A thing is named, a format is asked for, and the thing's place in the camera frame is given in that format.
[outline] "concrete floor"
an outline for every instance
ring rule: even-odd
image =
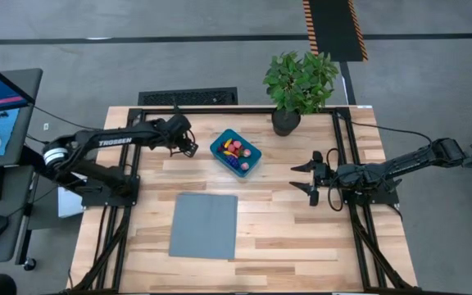
[[[355,5],[364,34],[472,33],[472,1]],[[301,0],[0,0],[0,39],[305,31]],[[380,125],[452,137],[463,148],[472,143],[472,39],[365,45],[370,60],[349,67],[357,103],[373,105]],[[101,126],[109,106],[134,105],[139,91],[236,86],[240,104],[269,103],[261,77],[270,56],[308,48],[304,41],[0,45],[0,70],[42,68],[40,107]],[[329,104],[344,104],[343,86],[336,87]],[[29,131],[48,140],[76,128],[35,112]],[[388,157],[425,144],[412,135],[381,134]],[[403,179],[398,192],[420,286],[472,293],[472,169],[429,168]],[[62,290],[78,229],[75,219],[34,232],[30,255],[38,269],[27,273],[12,261],[0,264],[0,273],[16,280],[19,294]]]

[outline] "blue container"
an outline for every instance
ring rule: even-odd
[[[223,152],[218,152],[218,147],[221,145],[221,143],[225,143],[229,139],[233,139],[233,141],[239,141],[242,143],[242,145],[245,147],[245,149],[248,149],[251,151],[251,156],[250,157],[240,157],[238,158],[238,161],[240,165],[242,163],[246,162],[249,164],[249,169],[246,171],[243,171],[241,168],[234,169],[227,161],[225,160],[226,155],[223,154]],[[261,158],[261,152],[259,149],[254,147],[252,144],[250,144],[247,140],[245,140],[243,137],[241,137],[239,134],[237,134],[234,130],[232,129],[227,129],[224,131],[220,137],[218,137],[214,143],[211,144],[211,152],[216,159],[220,160],[220,162],[223,163],[223,165],[227,166],[231,171],[233,171],[237,176],[239,177],[245,177],[247,174],[254,168],[254,166],[258,163],[258,161]]]

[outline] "desk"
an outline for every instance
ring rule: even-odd
[[[125,126],[128,111],[128,107],[110,107],[105,128]],[[376,123],[370,108],[351,107],[351,114],[356,122]],[[363,290],[347,207],[332,211],[323,193],[319,206],[311,207],[307,195],[288,184],[311,180],[310,174],[290,167],[306,163],[313,150],[325,154],[336,147],[331,116],[303,116],[299,127],[286,138],[274,134],[268,114],[186,116],[199,144],[194,158],[169,158],[164,148],[142,148],[140,195],[130,219],[121,292]],[[156,117],[170,116],[155,114],[148,119]],[[233,176],[209,152],[210,144],[228,128],[262,151],[261,163],[247,179]],[[361,162],[384,161],[377,129],[355,126],[355,135]],[[119,158],[120,147],[98,153],[98,163],[104,166],[117,165]],[[336,167],[336,154],[331,154],[330,162]],[[175,197],[183,191],[238,195],[233,261],[168,256]],[[400,217],[385,205],[374,205],[372,211],[381,251],[404,280],[416,284]],[[84,213],[71,267],[74,282],[93,264],[101,214],[101,208]],[[370,253],[365,254],[371,284],[376,285],[374,263]],[[111,286],[113,265],[108,264],[106,287]]]

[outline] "gray cloth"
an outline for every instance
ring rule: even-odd
[[[169,256],[234,259],[237,211],[236,196],[180,194]]]

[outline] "potted plant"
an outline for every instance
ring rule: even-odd
[[[338,69],[330,54],[308,52],[297,60],[295,52],[272,57],[263,84],[276,103],[272,125],[279,136],[289,135],[300,124],[301,115],[318,112],[330,98]]]

